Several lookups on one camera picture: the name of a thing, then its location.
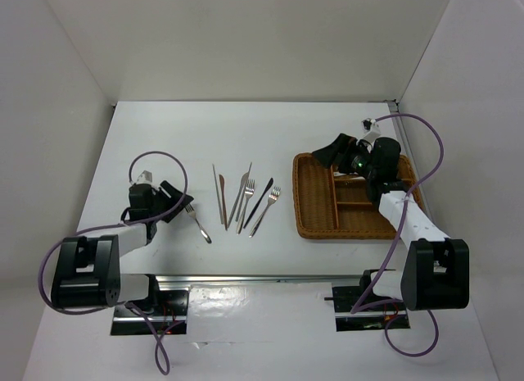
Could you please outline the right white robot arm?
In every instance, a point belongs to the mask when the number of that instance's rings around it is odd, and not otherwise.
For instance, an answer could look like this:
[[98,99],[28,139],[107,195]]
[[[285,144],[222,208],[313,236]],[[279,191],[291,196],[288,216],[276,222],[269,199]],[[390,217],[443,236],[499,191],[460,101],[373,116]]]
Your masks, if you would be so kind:
[[379,137],[373,143],[339,134],[314,151],[320,165],[337,166],[366,183],[368,200],[395,228],[394,241],[408,250],[401,272],[385,265],[359,286],[352,312],[377,308],[386,297],[403,302],[410,311],[463,309],[469,303],[469,248],[438,229],[412,196],[415,187],[400,178],[400,144]]

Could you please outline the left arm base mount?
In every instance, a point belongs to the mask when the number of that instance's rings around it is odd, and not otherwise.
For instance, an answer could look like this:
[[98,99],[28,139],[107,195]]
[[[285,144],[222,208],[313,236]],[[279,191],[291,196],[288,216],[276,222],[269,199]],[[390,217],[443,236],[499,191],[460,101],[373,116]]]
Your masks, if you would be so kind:
[[[160,276],[148,278],[147,296],[133,303],[147,316],[157,334],[185,335],[189,287]],[[139,312],[121,305],[114,310],[110,335],[143,336],[151,335],[151,330]]]

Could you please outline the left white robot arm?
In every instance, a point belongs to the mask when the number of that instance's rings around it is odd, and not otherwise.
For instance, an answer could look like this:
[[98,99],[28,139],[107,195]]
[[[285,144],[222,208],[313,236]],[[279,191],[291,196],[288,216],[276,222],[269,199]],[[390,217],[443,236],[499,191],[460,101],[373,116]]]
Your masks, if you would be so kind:
[[194,197],[164,180],[129,188],[129,205],[121,222],[88,229],[64,238],[59,246],[51,287],[51,304],[64,313],[71,308],[111,307],[120,298],[120,258],[151,243],[157,223],[169,223]]

